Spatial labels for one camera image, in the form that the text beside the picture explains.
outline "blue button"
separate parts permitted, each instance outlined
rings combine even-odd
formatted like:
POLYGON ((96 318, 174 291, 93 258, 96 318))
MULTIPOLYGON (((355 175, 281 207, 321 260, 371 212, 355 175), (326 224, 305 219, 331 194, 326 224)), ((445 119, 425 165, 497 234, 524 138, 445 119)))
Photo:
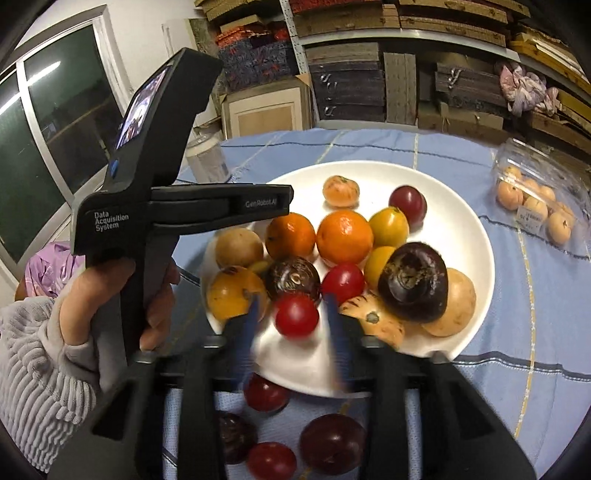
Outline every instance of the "blue button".
POLYGON ((117 168, 119 168, 119 160, 114 159, 111 163, 111 178, 114 179, 115 175, 117 175, 117 168))

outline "clear plastic box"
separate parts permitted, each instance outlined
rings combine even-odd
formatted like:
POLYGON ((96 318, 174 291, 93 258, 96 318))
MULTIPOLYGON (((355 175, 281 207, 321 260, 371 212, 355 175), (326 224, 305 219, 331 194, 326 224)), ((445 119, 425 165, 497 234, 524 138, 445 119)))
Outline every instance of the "clear plastic box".
POLYGON ((516 139, 499 148, 492 171, 499 208, 513 212, 515 221, 529 233, 589 256, 591 199, 580 178, 516 139))

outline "plastic container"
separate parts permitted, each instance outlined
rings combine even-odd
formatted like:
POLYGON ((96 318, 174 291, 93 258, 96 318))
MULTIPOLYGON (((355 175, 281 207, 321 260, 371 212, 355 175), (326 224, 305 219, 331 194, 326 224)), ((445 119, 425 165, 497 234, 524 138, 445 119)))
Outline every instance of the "plastic container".
POLYGON ((492 171, 496 204, 514 213, 522 229, 561 249, 589 256, 591 199, 580 178, 515 139, 499 148, 492 171))
POLYGON ((197 183, 226 183, 230 171, 215 134, 199 134, 187 144, 187 163, 197 183))

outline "purple cloth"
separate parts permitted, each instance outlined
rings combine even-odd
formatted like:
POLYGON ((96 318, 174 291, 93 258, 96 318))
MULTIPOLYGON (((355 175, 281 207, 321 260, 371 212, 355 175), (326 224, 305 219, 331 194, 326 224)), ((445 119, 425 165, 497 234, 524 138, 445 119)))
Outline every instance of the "purple cloth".
POLYGON ((76 269, 84 264, 84 257, 70 252, 70 242, 52 242, 39 250, 25 267, 25 286, 28 297, 55 299, 76 269))

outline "window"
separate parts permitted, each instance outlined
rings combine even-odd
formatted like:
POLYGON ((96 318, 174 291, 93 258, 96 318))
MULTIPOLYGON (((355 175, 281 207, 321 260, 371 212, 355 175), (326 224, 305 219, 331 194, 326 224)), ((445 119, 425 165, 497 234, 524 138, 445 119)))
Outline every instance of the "window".
POLYGON ((24 66, 43 138, 76 193, 107 165, 121 123, 92 25, 51 43, 24 66))
POLYGON ((0 239, 15 262, 64 204, 27 124, 17 75, 0 83, 0 239))

